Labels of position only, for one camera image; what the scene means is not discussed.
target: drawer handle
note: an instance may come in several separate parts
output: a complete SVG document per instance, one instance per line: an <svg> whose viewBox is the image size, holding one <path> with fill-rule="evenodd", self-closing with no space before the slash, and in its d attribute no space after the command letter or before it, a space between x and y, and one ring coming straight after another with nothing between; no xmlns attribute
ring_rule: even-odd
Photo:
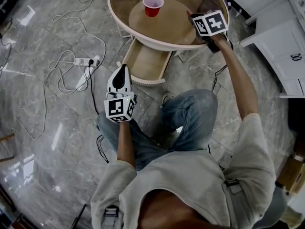
<svg viewBox="0 0 305 229"><path fill-rule="evenodd" d="M298 59L292 58L293 61L299 61L299 60L301 60L301 59L302 59L302 57L299 57Z"/></svg>
<svg viewBox="0 0 305 229"><path fill-rule="evenodd" d="M292 54L292 55L290 55L290 57L292 57L292 58L297 58L297 57L299 57L301 54L300 53L298 53L298 54Z"/></svg>

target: open drawer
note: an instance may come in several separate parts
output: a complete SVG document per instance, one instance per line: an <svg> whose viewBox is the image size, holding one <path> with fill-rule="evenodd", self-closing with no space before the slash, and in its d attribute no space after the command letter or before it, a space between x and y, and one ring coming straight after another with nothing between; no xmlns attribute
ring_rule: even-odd
<svg viewBox="0 0 305 229"><path fill-rule="evenodd" d="M163 73L171 54L146 47L134 38L122 63L128 65L134 83L155 86L165 82Z"/></svg>

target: man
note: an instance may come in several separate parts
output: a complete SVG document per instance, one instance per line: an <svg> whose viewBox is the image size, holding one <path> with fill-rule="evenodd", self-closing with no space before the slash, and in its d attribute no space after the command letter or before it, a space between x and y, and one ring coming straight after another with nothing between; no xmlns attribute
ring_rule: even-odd
<svg viewBox="0 0 305 229"><path fill-rule="evenodd" d="M169 150L157 146L134 120L116 124L101 113L98 125L117 152L117 161L107 166L92 196L94 229L244 229L264 215L271 203L275 171L257 113L256 92L226 39L221 35L212 39L227 62L243 120L230 167L222 171L200 148L208 143L216 119L217 99L211 91L196 89L164 97L165 128L183 126Z"/></svg>

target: grey sweatshirt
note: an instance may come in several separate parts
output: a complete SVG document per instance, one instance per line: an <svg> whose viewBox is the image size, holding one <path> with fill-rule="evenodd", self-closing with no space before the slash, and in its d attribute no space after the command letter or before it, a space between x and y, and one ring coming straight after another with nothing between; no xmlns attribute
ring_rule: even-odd
<svg viewBox="0 0 305 229"><path fill-rule="evenodd" d="M228 187L225 181L237 179ZM258 114L242 122L230 167L224 172L204 150L172 152L138 173L129 163L109 164L91 199L92 225L100 229L105 209L119 207L124 229L136 229L145 195L154 189L174 193L212 224L252 228L271 203L275 170Z"/></svg>

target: red cup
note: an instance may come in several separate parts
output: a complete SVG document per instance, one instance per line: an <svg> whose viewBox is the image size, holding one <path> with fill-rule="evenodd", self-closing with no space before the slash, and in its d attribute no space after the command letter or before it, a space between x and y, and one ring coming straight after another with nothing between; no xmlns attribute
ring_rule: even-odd
<svg viewBox="0 0 305 229"><path fill-rule="evenodd" d="M164 0L143 0L145 6L145 13L149 17L155 17L163 6Z"/></svg>

